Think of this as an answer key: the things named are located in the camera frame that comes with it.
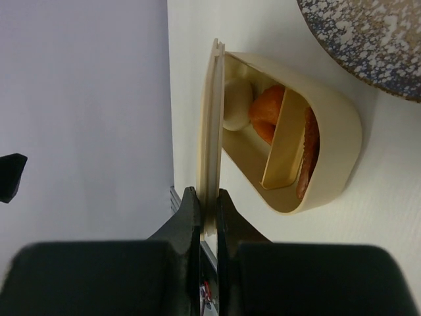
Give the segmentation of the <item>beige rice ball toy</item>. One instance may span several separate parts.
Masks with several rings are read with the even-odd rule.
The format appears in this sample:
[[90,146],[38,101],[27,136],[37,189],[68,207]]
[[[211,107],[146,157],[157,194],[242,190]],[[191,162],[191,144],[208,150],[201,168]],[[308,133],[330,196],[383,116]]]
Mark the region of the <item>beige rice ball toy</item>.
[[249,124],[249,108],[253,103],[253,89],[250,81],[232,78],[224,86],[223,127],[239,131]]

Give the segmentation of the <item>beige lunch box base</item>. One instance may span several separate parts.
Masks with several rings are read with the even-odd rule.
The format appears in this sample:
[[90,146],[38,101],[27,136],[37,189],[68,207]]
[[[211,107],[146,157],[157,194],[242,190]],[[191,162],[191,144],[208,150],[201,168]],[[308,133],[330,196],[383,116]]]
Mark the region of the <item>beige lunch box base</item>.
[[[343,191],[362,144],[362,126],[353,102],[341,92],[279,62],[252,53],[227,52],[225,79],[244,78],[258,96],[273,85],[285,88],[273,143],[249,125],[223,131],[222,147],[263,200],[283,215],[331,202]],[[309,186],[299,199],[296,187],[305,139],[305,110],[318,125],[320,151]]]

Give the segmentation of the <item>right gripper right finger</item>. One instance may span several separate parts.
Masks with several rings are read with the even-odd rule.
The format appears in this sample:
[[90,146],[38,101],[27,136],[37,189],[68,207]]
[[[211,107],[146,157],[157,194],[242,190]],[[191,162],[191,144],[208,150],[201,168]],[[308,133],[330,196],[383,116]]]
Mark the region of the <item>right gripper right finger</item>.
[[221,315],[417,315],[394,258],[369,245],[275,243],[216,204]]

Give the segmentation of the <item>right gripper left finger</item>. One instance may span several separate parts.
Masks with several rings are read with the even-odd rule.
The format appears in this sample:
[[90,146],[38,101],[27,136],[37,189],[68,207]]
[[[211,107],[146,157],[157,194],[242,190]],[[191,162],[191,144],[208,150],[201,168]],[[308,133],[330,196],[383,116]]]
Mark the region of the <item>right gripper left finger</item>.
[[39,242],[12,259],[2,315],[198,315],[200,207],[194,188],[146,240]]

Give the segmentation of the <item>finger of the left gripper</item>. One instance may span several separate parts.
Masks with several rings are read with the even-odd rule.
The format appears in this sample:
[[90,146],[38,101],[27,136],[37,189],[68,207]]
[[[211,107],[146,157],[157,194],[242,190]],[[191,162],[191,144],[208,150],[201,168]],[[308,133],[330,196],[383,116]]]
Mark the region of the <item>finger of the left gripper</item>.
[[10,203],[17,194],[20,179],[28,158],[20,153],[0,158],[0,200]]

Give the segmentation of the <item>beige lunch box lid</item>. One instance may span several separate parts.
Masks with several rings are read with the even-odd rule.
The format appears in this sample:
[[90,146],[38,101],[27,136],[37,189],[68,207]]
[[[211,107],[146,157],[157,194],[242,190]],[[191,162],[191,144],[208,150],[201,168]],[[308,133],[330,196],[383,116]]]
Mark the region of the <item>beige lunch box lid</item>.
[[216,233],[224,116],[225,45],[214,39],[201,95],[196,192],[201,208],[201,237]]

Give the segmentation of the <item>red bacon slice toy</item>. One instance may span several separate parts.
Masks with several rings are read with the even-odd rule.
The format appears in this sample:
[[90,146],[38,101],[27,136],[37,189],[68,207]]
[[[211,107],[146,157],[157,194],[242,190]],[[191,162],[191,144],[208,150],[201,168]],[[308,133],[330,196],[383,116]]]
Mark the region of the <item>red bacon slice toy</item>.
[[305,109],[305,135],[301,171],[296,187],[297,198],[302,200],[309,186],[320,151],[320,134],[317,119],[310,107]]

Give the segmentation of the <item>orange shrimp toy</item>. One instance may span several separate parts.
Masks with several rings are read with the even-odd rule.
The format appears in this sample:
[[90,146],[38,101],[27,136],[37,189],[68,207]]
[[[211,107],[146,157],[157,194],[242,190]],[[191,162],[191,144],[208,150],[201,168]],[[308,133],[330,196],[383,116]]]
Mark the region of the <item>orange shrimp toy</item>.
[[269,145],[273,142],[284,93],[283,86],[271,86],[265,89],[249,108],[248,115],[253,128]]

